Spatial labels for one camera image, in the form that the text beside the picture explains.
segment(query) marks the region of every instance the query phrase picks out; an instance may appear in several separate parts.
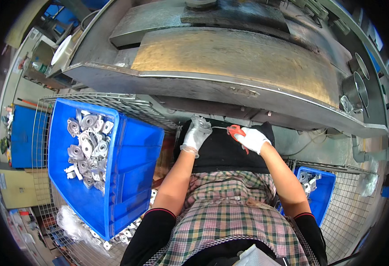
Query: round hole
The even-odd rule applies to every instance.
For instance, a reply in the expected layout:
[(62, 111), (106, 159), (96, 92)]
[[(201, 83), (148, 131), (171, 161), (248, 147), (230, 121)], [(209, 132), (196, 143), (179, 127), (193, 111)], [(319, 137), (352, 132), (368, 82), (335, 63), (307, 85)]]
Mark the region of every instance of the round hole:
[(355, 53), (355, 57), (357, 59), (358, 65), (361, 68), (361, 71), (364, 74), (364, 77), (369, 80), (370, 79), (369, 71), (367, 70), (366, 64), (364, 63), (363, 59), (358, 53)]

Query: gray pipe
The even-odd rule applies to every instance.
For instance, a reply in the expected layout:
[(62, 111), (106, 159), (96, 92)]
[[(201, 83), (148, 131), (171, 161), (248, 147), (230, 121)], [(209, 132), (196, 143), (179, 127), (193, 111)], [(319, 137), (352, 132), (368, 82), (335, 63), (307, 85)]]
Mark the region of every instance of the gray pipe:
[(389, 161), (389, 148), (379, 152), (360, 151), (357, 136), (352, 135), (352, 156), (356, 162), (367, 162), (374, 158), (377, 161)]

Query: latex glove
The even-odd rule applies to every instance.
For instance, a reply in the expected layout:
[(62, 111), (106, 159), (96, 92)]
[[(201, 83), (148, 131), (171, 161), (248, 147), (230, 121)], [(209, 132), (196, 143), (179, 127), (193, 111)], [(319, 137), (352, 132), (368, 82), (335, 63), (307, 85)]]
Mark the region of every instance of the latex glove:
[(239, 141), (243, 146), (248, 148), (251, 151), (259, 154), (261, 152), (261, 147), (265, 142), (271, 144), (271, 141), (262, 134), (257, 129), (250, 129), (247, 127), (242, 127), (241, 130), (246, 133), (246, 136), (240, 134), (234, 134), (234, 137)]
[(194, 114), (180, 150), (193, 152), (196, 154), (195, 158), (198, 158), (200, 147), (211, 133), (211, 123), (207, 122), (203, 117)]

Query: wire mesh rack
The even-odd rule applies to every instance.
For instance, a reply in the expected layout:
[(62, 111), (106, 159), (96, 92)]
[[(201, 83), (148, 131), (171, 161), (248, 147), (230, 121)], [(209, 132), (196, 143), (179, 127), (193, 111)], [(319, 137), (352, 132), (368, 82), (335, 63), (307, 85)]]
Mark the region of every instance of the wire mesh rack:
[(72, 241), (66, 237), (64, 231), (56, 225), (55, 219), (58, 209), (60, 206), (67, 204), (51, 183), (46, 168), (50, 116), (57, 98), (65, 98), (113, 108), (124, 113), (128, 117), (162, 127), (165, 132), (169, 134), (175, 133), (177, 125), (153, 109), (148, 101), (139, 100), (134, 94), (59, 94), (43, 97), (38, 101), (32, 136), (32, 151), (35, 153), (32, 154), (32, 174), (34, 177), (38, 208), (42, 220), (40, 226), (42, 227), (42, 231), (45, 232), (44, 237), (49, 237), (64, 257), (75, 265), (119, 265), (126, 249), (125, 244), (112, 244), (108, 253), (111, 254), (113, 258), (106, 258), (85, 243), (76, 243)]
[[(50, 114), (57, 98), (114, 108), (125, 113), (128, 117), (160, 126), (167, 133), (176, 132), (177, 126), (154, 110), (149, 102), (139, 100), (133, 94), (62, 94), (44, 97), (38, 101), (37, 115), (35, 116), (38, 119), (34, 120), (33, 130), (33, 145), (35, 147), (32, 150), (36, 154), (32, 154), (32, 173), (42, 220), (40, 226), (45, 231), (44, 237), (51, 238), (64, 257), (75, 265), (100, 266), (108, 264), (117, 266), (125, 252), (125, 244), (112, 244), (109, 253), (113, 258), (106, 258), (85, 243), (76, 243), (67, 238), (64, 231), (55, 226), (58, 209), (60, 206), (67, 204), (51, 183), (46, 169)], [(354, 243), (354, 238), (358, 236), (372, 204), (373, 197), (363, 198), (359, 197), (358, 193), (353, 192), (355, 186), (353, 182), (358, 180), (359, 173), (368, 172), (349, 166), (316, 165), (315, 163), (296, 160), (286, 160), (286, 163), (292, 171), (296, 166), (305, 165), (314, 168), (326, 167), (325, 170), (336, 173), (337, 180), (332, 202), (321, 229), (327, 242), (329, 262), (343, 258)]]
[(177, 125), (153, 109), (149, 101), (140, 100), (135, 94), (81, 92), (70, 94), (56, 94), (45, 96), (40, 102), (54, 104), (57, 98), (96, 104), (99, 106), (116, 109), (126, 116), (136, 118), (151, 125), (157, 125), (167, 133), (175, 133)]
[(335, 189), (325, 215), (321, 231), (326, 241), (328, 263), (333, 263), (346, 256), (362, 230), (370, 212), (376, 194), (362, 197), (357, 192), (357, 183), (361, 174), (376, 174), (349, 165), (331, 165), (317, 162), (285, 160), (293, 171), (297, 166), (307, 166), (336, 175)]

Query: orange handle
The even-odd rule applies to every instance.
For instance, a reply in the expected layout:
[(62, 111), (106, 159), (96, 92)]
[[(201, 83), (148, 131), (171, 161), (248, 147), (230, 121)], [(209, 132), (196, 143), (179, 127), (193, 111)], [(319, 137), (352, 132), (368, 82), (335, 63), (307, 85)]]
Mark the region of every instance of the orange handle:
[[(240, 134), (242, 136), (246, 136), (246, 133), (240, 128), (239, 125), (231, 125), (227, 127), (227, 134), (231, 135), (233, 139), (237, 142), (239, 142), (236, 137), (234, 137), (234, 134)], [(249, 149), (243, 146), (243, 148), (246, 150), (246, 154), (249, 154)]]

